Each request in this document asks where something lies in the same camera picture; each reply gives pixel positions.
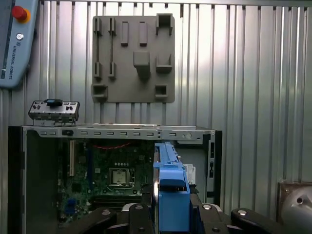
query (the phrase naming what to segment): white sticker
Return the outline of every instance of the white sticker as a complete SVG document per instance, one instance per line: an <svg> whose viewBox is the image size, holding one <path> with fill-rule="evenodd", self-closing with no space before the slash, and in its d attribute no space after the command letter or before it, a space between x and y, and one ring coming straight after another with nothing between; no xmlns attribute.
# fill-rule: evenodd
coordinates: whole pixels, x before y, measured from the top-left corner
<svg viewBox="0 0 312 234"><path fill-rule="evenodd" d="M192 164L184 164L189 184L195 184L196 168Z"/></svg>

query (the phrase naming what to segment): universal robots logo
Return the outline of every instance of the universal robots logo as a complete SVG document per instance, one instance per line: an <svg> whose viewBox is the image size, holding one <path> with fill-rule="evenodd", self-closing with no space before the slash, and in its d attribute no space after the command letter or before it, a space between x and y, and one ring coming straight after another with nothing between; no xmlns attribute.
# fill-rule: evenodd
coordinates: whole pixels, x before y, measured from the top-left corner
<svg viewBox="0 0 312 234"><path fill-rule="evenodd" d="M15 63L15 56L16 56L16 48L20 46L20 42L17 42L15 46L13 46L13 52L11 57L11 66L10 66L10 73L9 73L9 79L12 79L13 71L14 71L14 63Z"/></svg>

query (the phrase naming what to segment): red emergency stop button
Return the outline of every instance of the red emergency stop button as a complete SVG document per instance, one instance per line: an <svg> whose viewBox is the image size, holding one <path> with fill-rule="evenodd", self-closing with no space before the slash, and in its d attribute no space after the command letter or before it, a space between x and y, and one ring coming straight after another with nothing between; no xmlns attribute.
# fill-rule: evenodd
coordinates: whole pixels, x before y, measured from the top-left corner
<svg viewBox="0 0 312 234"><path fill-rule="evenodd" d="M12 8L12 16L18 21L24 21L27 19L27 11L21 6L14 6Z"/></svg>

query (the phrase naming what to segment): blue connector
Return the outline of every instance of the blue connector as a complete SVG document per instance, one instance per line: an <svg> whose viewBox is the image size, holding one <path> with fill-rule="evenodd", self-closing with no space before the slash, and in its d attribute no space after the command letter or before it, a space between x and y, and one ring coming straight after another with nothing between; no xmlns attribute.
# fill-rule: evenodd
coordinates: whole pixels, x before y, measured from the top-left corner
<svg viewBox="0 0 312 234"><path fill-rule="evenodd" d="M66 207L65 207L65 214L73 215L75 213L75 206L76 206L76 199L75 198L68 199Z"/></svg>
<svg viewBox="0 0 312 234"><path fill-rule="evenodd" d="M160 232L190 231L190 188L185 168L172 144L156 143L159 168L158 225Z"/></svg>

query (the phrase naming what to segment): gray object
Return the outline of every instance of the gray object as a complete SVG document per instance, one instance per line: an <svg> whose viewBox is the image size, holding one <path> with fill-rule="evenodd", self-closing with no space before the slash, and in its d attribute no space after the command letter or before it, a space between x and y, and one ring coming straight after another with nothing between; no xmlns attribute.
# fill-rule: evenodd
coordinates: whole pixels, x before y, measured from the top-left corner
<svg viewBox="0 0 312 234"><path fill-rule="evenodd" d="M281 217L287 233L312 233L312 186L293 191L284 201Z"/></svg>
<svg viewBox="0 0 312 234"><path fill-rule="evenodd" d="M94 17L93 100L173 102L174 28L172 14Z"/></svg>
<svg viewBox="0 0 312 234"><path fill-rule="evenodd" d="M109 215L109 214L110 214L109 211L104 211L104 212L102 213L102 215Z"/></svg>
<svg viewBox="0 0 312 234"><path fill-rule="evenodd" d="M13 6L27 9L27 23L18 21ZM18 86L27 70L34 39L38 0L0 1L0 87Z"/></svg>

